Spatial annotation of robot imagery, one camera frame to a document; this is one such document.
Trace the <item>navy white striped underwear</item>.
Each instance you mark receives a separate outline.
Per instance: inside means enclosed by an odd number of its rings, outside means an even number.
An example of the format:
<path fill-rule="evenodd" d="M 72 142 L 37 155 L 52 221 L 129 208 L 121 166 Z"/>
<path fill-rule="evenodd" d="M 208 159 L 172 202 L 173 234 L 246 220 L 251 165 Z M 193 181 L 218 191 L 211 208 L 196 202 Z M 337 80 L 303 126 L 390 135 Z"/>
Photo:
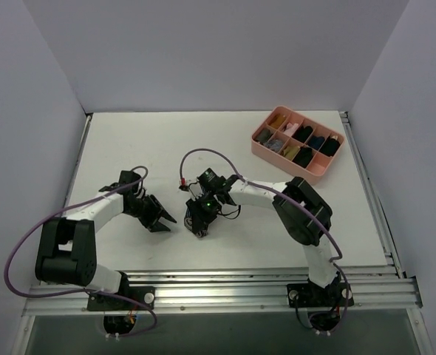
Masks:
<path fill-rule="evenodd" d="M 191 196 L 186 202 L 184 226 L 197 238 L 203 238 L 208 234 L 210 217 L 213 216 L 210 210 L 209 193 Z"/>

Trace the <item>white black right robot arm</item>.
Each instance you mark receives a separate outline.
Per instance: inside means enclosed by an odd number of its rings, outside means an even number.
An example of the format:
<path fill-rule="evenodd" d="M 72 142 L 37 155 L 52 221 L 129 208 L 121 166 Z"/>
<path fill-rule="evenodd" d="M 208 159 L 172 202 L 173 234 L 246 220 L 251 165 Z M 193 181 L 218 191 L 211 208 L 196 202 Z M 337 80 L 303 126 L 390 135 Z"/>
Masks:
<path fill-rule="evenodd" d="M 184 217 L 185 227 L 196 237 L 204 237 L 208 226 L 224 216 L 224 205 L 255 206 L 274 210 L 290 237 L 301 244 L 309 268 L 310 296 L 318 305 L 326 305 L 336 296 L 333 280 L 336 269 L 330 262 L 330 242 L 322 241 L 331 227 L 332 209 L 302 177 L 288 182 L 266 183 L 241 180 L 236 175 L 200 176 L 195 182 L 201 189 L 191 193 Z"/>

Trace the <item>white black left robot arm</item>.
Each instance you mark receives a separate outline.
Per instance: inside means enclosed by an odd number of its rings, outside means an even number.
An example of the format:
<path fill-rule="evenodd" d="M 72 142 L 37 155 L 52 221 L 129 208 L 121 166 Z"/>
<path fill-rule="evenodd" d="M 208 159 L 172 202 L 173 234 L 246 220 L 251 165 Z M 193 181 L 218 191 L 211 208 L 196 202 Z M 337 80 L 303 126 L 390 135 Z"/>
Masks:
<path fill-rule="evenodd" d="M 121 192 L 105 187 L 76 212 L 43 223 L 35 263 L 36 278 L 105 292 L 103 299 L 107 305 L 114 310 L 124 309 L 131 299 L 126 275 L 100 265 L 96 250 L 97 232 L 120 214 L 138 219 L 151 233 L 170 230 L 162 219 L 177 222 L 142 187 Z"/>

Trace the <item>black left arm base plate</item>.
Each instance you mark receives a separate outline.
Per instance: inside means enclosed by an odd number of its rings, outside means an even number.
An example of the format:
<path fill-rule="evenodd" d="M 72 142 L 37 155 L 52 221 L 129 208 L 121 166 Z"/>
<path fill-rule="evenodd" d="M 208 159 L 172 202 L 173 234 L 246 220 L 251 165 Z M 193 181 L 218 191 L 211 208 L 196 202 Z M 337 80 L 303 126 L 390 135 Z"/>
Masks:
<path fill-rule="evenodd" d="M 87 311 L 146 311 L 154 309 L 156 288 L 150 285 L 131 286 L 126 292 L 116 294 L 92 292 Z"/>

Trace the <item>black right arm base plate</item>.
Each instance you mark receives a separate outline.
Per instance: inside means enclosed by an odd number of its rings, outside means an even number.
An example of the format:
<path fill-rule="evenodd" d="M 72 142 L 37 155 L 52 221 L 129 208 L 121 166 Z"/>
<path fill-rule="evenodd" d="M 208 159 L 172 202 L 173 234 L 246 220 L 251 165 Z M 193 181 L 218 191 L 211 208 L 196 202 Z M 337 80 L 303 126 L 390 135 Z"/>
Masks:
<path fill-rule="evenodd" d="M 336 306 L 354 306 L 352 293 L 346 302 L 347 285 L 343 282 L 320 288 L 316 284 L 290 283 L 286 285 L 288 304 L 291 308 L 332 308 Z"/>

